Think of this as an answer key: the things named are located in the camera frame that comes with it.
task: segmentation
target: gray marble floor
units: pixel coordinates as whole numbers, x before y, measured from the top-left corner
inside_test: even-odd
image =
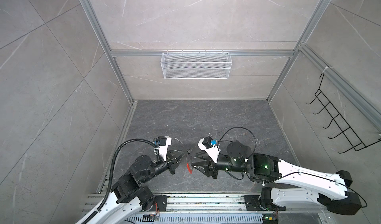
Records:
[[[170,136],[170,150],[190,149],[197,153],[201,138],[212,136],[219,139],[234,126],[246,127],[254,133],[258,139],[257,153],[294,163],[275,117],[268,103],[263,100],[141,100],[137,104],[127,139],[152,140],[158,136]],[[242,129],[229,131],[225,138],[254,147],[250,133]],[[227,142],[221,143],[223,152],[226,145]],[[135,143],[125,146],[115,165],[114,182],[137,156],[143,154],[155,158],[150,145]],[[208,178],[196,169],[190,174],[185,160],[173,176],[164,172],[147,185],[153,192],[258,192],[262,188],[261,184],[247,178],[235,180],[225,172],[220,172],[218,179]]]

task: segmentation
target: black hook rack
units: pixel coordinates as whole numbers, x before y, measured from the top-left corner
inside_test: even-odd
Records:
[[[380,141],[381,141],[381,138],[378,139],[376,142],[370,144],[370,145],[365,145],[365,144],[364,144],[364,142],[360,139],[360,137],[356,134],[356,132],[352,129],[352,127],[348,124],[348,122],[347,122],[347,121],[345,120],[345,118],[341,115],[341,113],[336,109],[336,107],[335,107],[335,106],[331,103],[331,101],[326,97],[326,95],[323,93],[323,91],[321,91],[320,87],[321,87],[321,83],[323,82],[324,74],[323,74],[323,73],[320,74],[320,77],[319,77],[319,78],[321,78],[321,81],[320,81],[319,88],[317,89],[317,91],[316,91],[316,93],[315,93],[315,98],[312,100],[312,102],[310,102],[310,103],[307,103],[307,102],[306,102],[306,104],[309,105],[309,104],[313,103],[313,102],[317,99],[317,100],[322,104],[323,108],[322,108],[318,113],[313,112],[313,114],[317,115],[317,114],[319,114],[321,111],[326,110],[326,111],[328,112],[328,114],[329,114],[329,115],[331,116],[331,118],[332,118],[332,119],[331,119],[331,122],[328,124],[328,126],[327,126],[327,127],[324,127],[324,126],[323,126],[323,128],[324,128],[324,129],[327,129],[328,127],[330,127],[330,125],[332,124],[332,122],[335,122],[336,125],[339,127],[339,129],[340,129],[340,131],[341,131],[341,132],[340,132],[339,134],[337,134],[336,136],[334,136],[334,137],[328,137],[328,138],[329,138],[329,139],[334,139],[334,138],[336,138],[337,136],[343,134],[343,135],[345,136],[345,138],[348,140],[348,142],[350,143],[350,145],[352,146],[352,147],[349,148],[348,150],[346,150],[346,151],[344,151],[344,152],[338,152],[338,153],[339,153],[339,154],[343,154],[343,153],[345,153],[345,152],[347,152],[347,151],[349,151],[349,150],[351,150],[351,149],[354,149],[355,151],[359,151],[359,150],[365,149],[365,148],[367,148],[367,147],[369,147],[369,146],[371,146],[371,145],[374,145],[375,143],[380,142]],[[326,100],[328,101],[328,103],[324,105],[324,104],[322,103],[322,101],[318,98],[319,95],[323,95],[323,96],[326,98]],[[328,109],[327,109],[328,104],[331,104],[332,107],[336,110],[336,112],[338,113],[336,116],[333,116],[333,115],[328,111]],[[345,123],[348,125],[348,128],[346,128],[346,129],[342,129],[342,128],[340,127],[340,125],[338,124],[338,122],[335,120],[335,119],[336,119],[337,117],[339,117],[339,116],[345,121]],[[359,139],[360,143],[358,143],[357,145],[353,145],[352,142],[349,140],[348,136],[345,134],[345,131],[347,131],[347,130],[351,130],[351,131],[356,135],[356,137]]]

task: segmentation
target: white mesh basket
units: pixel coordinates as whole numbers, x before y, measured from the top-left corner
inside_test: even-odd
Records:
[[[228,78],[232,58],[228,52],[167,52],[160,63],[165,79]]]

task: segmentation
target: black corrugated hose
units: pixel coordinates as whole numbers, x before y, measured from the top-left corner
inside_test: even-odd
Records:
[[[127,140],[125,142],[123,142],[118,148],[117,150],[115,151],[114,153],[114,156],[112,157],[112,161],[111,161],[111,166],[110,166],[110,176],[109,176],[109,184],[107,185],[107,190],[106,190],[106,195],[104,196],[101,204],[99,205],[99,207],[97,208],[98,211],[100,211],[103,207],[103,205],[106,203],[107,201],[107,198],[109,197],[109,194],[110,194],[110,191],[111,191],[111,186],[112,186],[112,176],[114,175],[114,166],[115,166],[115,161],[117,159],[117,156],[118,156],[118,153],[119,151],[123,148],[123,146],[125,146],[126,144],[129,144],[129,143],[132,143],[132,142],[144,142],[144,143],[147,143],[149,145],[151,145],[155,150],[156,150],[156,156],[160,158],[160,155],[159,155],[159,144],[156,143],[152,143],[151,141],[147,141],[145,139],[131,139],[131,140]],[[82,222],[82,224],[86,224],[88,221],[90,221],[94,216],[95,214],[98,213],[98,211],[94,211],[86,220],[84,220]]]

